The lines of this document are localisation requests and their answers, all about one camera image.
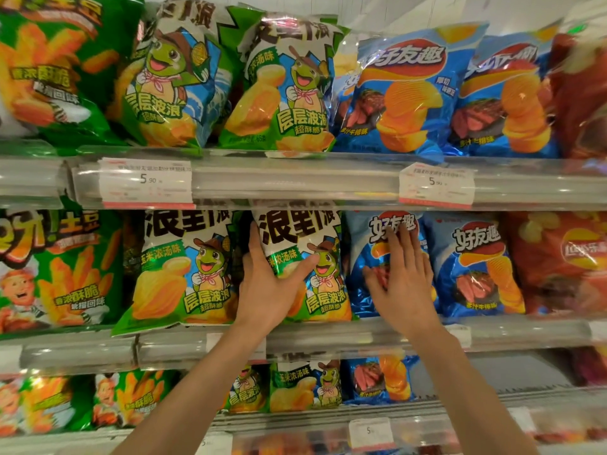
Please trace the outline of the green fries snack bag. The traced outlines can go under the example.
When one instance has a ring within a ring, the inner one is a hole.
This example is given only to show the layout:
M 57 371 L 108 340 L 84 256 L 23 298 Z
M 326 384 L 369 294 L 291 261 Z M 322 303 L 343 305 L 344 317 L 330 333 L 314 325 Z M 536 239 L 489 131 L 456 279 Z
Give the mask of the green fries snack bag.
M 95 375 L 92 413 L 94 428 L 134 428 L 178 383 L 177 370 L 128 372 Z
M 0 375 L 0 437 L 92 429 L 92 375 Z
M 0 0 L 0 138 L 118 145 L 105 111 L 144 0 Z
M 119 213 L 0 209 L 0 338 L 115 323 L 123 276 Z

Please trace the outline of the green turtle print chip bag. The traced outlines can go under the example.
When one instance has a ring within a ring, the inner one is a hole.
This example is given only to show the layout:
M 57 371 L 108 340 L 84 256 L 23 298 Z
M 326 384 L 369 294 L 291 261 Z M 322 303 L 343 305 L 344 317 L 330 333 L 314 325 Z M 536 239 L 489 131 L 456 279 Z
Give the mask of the green turtle print chip bag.
M 272 363 L 269 373 L 271 413 L 322 410 L 343 403 L 338 359 Z
M 236 226 L 229 210 L 146 210 L 141 272 L 112 336 L 232 323 L 239 304 Z
M 285 157 L 330 152 L 334 57 L 349 31 L 320 17 L 265 13 L 247 49 L 245 90 L 218 147 Z
M 221 413 L 269 413 L 269 365 L 246 365 L 226 395 Z
M 285 323 L 351 321 L 340 258 L 342 223 L 338 211 L 255 209 L 253 218 L 264 254 L 279 278 L 292 274 L 300 261 L 313 255 L 319 258 L 300 283 Z
M 108 119 L 142 145 L 205 147 L 233 78 L 220 27 L 237 27 L 227 5 L 160 3 L 115 82 Z

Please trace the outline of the blue potato chip bag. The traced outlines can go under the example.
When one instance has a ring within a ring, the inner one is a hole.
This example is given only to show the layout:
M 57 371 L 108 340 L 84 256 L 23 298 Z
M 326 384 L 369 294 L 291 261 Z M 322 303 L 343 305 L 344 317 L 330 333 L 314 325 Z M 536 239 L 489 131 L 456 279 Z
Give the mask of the blue potato chip bag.
M 497 213 L 428 212 L 422 225 L 438 313 L 446 318 L 525 313 Z
M 410 373 L 417 355 L 379 355 L 340 362 L 344 405 L 391 405 L 416 399 Z
M 360 72 L 335 106 L 333 152 L 440 161 L 459 89 L 489 22 L 464 22 L 359 42 Z
M 421 244 L 421 250 L 428 252 L 426 235 L 422 226 L 422 212 L 346 211 L 345 219 L 350 233 L 350 256 L 346 288 L 350 297 L 353 314 L 360 319 L 378 317 L 371 294 L 366 285 L 363 268 L 369 267 L 383 289 L 388 288 L 390 276 L 390 248 L 385 229 L 395 232 L 404 224 L 414 232 Z
M 459 89 L 448 155 L 559 157 L 543 81 L 560 23 L 482 38 Z

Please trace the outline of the person's left hand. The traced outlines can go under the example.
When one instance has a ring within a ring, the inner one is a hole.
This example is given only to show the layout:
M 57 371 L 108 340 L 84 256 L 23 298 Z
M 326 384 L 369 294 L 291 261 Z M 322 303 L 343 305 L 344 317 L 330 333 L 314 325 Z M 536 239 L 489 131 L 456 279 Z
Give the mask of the person's left hand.
M 263 252 L 259 228 L 252 221 L 248 252 L 242 258 L 244 278 L 234 327 L 248 328 L 267 336 L 286 318 L 300 285 L 282 285 Z

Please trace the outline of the person's right forearm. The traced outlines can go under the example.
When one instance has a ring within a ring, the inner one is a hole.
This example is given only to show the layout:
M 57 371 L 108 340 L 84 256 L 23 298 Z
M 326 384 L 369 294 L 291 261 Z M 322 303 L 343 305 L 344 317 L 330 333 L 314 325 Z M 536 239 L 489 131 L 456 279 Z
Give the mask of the person's right forearm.
M 540 455 L 441 323 L 406 337 L 429 373 L 464 455 Z

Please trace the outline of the red potato chip bag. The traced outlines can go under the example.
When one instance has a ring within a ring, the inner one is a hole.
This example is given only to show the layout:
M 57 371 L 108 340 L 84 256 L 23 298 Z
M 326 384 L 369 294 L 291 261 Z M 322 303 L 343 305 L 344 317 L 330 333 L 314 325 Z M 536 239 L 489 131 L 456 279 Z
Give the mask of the red potato chip bag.
M 508 212 L 527 314 L 607 312 L 607 212 Z
M 607 0 L 569 12 L 553 41 L 548 76 L 562 156 L 607 161 Z
M 573 369 L 585 386 L 607 386 L 607 345 L 571 350 Z

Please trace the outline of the person's right hand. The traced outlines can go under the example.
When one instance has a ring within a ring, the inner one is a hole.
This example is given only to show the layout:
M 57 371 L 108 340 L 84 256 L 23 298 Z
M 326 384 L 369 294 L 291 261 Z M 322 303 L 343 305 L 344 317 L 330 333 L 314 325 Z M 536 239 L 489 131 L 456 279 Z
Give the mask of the person's right hand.
M 376 311 L 388 324 L 418 349 L 420 342 L 445 334 L 434 308 L 431 291 L 424 287 L 421 276 L 421 244 L 414 232 L 410 232 L 413 244 L 413 269 L 402 267 L 398 231 L 387 227 L 386 236 L 390 248 L 390 282 L 387 303 L 374 303 Z

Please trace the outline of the person's left forearm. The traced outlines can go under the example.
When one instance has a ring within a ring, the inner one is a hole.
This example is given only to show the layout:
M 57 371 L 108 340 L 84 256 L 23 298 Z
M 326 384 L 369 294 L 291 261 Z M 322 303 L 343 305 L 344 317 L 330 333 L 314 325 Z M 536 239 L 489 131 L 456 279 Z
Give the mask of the person's left forearm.
M 269 330 L 235 322 L 111 455 L 195 455 L 233 382 Z

